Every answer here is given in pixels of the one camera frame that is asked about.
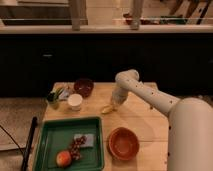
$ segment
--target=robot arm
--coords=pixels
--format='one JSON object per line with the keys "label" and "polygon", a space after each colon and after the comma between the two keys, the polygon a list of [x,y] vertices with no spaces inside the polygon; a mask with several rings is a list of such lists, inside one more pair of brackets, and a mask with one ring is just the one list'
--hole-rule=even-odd
{"label": "robot arm", "polygon": [[133,92],[169,121],[168,171],[213,171],[213,110],[196,98],[179,99],[138,82],[136,70],[116,75],[112,102],[121,105]]}
{"label": "robot arm", "polygon": [[128,91],[131,91],[168,117],[171,108],[180,100],[139,82],[139,74],[136,70],[120,72],[115,80],[117,85],[112,93],[112,100],[117,104],[122,104],[127,99]]}

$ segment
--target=small bowl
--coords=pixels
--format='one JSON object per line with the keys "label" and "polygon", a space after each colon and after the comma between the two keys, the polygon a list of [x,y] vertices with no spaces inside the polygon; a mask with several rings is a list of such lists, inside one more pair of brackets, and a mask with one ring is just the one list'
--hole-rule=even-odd
{"label": "small bowl", "polygon": [[138,138],[127,128],[117,128],[108,137],[108,150],[118,160],[132,160],[139,151]]}
{"label": "small bowl", "polygon": [[76,93],[82,95],[83,98],[90,96],[93,87],[93,81],[88,78],[80,78],[74,83],[74,90],[76,91]]}

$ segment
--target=cable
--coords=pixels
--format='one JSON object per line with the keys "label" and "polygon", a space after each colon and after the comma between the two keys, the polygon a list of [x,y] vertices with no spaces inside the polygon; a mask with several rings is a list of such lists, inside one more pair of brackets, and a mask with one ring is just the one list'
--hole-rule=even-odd
{"label": "cable", "polygon": [[18,143],[13,139],[13,137],[7,132],[2,125],[0,125],[1,129],[13,140],[13,142],[18,146],[18,149],[20,150],[22,156],[24,157],[24,153],[21,149],[21,147],[18,145]]}

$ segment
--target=grey floor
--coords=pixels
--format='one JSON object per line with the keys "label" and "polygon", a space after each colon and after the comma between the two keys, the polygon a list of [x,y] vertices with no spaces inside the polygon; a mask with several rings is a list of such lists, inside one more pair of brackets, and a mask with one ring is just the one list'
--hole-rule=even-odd
{"label": "grey floor", "polygon": [[[22,0],[22,2],[33,2],[32,5],[39,5],[38,2],[46,2],[49,5],[57,3],[66,3],[66,0]],[[86,0],[87,5],[87,18],[88,24],[93,26],[123,26],[127,25],[125,18],[123,17],[124,13],[131,11],[132,0]],[[175,16],[183,15],[185,16],[187,8],[189,6],[189,1],[184,0],[180,8],[174,14]],[[1,5],[18,5],[16,0],[0,0]],[[167,16],[170,13],[170,10],[175,4],[175,0],[144,0],[142,8],[142,17],[143,18],[159,18],[160,16]],[[193,15],[188,20],[187,24],[195,24],[197,19],[201,15],[202,9],[204,9],[206,3],[200,2],[197,9],[194,11]],[[202,21],[202,24],[213,24],[213,3],[209,6],[209,9],[206,13],[205,19]]]}
{"label": "grey floor", "polygon": [[[25,147],[33,116],[38,118],[38,135],[46,109],[42,98],[0,98],[0,124],[21,147]],[[22,156],[11,139],[0,129],[0,170],[20,170]]]}

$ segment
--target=terracotta bowl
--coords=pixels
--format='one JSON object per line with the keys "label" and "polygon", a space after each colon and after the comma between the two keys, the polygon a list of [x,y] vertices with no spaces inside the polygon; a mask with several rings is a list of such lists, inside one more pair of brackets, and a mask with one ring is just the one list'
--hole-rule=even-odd
{"label": "terracotta bowl", "polygon": [[108,150],[118,160],[131,160],[139,151],[138,138],[127,128],[117,128],[108,137]]}

